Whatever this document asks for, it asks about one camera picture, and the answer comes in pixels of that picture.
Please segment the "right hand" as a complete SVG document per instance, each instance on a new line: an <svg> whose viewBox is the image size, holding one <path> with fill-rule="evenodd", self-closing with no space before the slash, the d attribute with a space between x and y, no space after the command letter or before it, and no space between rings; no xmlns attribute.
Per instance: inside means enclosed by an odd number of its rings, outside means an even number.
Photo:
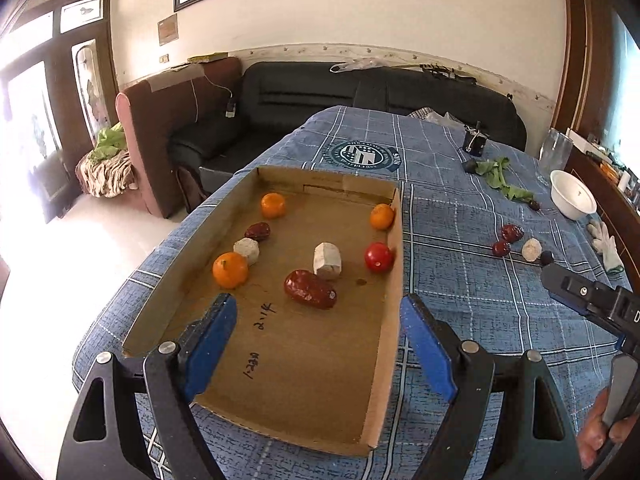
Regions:
<svg viewBox="0 0 640 480"><path fill-rule="evenodd" d="M639 415L633 414L619 420L608 428L603 422L603 414L608 405L608 388L601 390L594 401L585 425L577 436L577 447L582 463L582 468L588 469L597 458L598 451L604 445L605 438L609 437L615 444L622 444L634 429Z"/></svg>

